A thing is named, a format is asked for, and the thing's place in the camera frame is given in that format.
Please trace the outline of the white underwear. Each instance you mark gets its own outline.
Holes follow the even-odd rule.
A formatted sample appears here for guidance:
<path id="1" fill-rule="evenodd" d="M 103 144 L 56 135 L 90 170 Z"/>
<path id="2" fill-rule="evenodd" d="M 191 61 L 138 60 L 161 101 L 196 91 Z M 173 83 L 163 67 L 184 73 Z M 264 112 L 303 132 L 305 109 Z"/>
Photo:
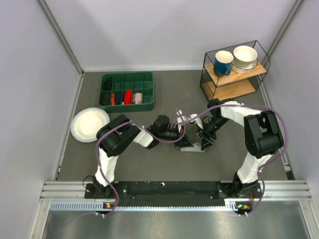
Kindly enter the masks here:
<path id="1" fill-rule="evenodd" d="M 194 143 L 193 146 L 181 147 L 180 151 L 182 151 L 182 152 L 196 152 L 196 153 L 205 152 L 205 150 L 201 149 L 201 145 L 199 143 Z"/>

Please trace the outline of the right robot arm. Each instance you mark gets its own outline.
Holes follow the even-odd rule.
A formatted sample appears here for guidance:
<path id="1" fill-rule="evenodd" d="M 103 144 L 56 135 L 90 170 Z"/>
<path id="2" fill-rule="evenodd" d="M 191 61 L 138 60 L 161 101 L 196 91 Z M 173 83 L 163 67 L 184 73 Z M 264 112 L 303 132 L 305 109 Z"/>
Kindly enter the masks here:
<path id="1" fill-rule="evenodd" d="M 201 140 L 201 150 L 211 147 L 216 140 L 216 132 L 229 120 L 243 126 L 247 154 L 242 166 L 234 174 L 232 184 L 217 186 L 220 198 L 245 197 L 252 193 L 258 183 L 258 176 L 266 164 L 284 145 L 284 138 L 274 112 L 246 108 L 234 100 L 210 100 L 207 107 L 211 117 L 197 128 Z"/>

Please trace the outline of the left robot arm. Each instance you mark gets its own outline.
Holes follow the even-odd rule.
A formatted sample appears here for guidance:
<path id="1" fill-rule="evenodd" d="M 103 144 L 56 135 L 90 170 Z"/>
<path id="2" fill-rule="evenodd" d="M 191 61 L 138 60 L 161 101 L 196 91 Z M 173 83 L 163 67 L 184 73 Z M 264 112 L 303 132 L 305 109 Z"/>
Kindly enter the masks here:
<path id="1" fill-rule="evenodd" d="M 185 128 L 171 125 L 168 116 L 160 115 L 148 128 L 130 123 L 130 119 L 121 114 L 97 132 L 99 164 L 93 177 L 96 192 L 101 197 L 109 197 L 113 191 L 115 167 L 120 154 L 131 143 L 152 149 L 161 141 L 173 142 L 176 148 L 185 149 L 194 144 L 186 136 Z"/>

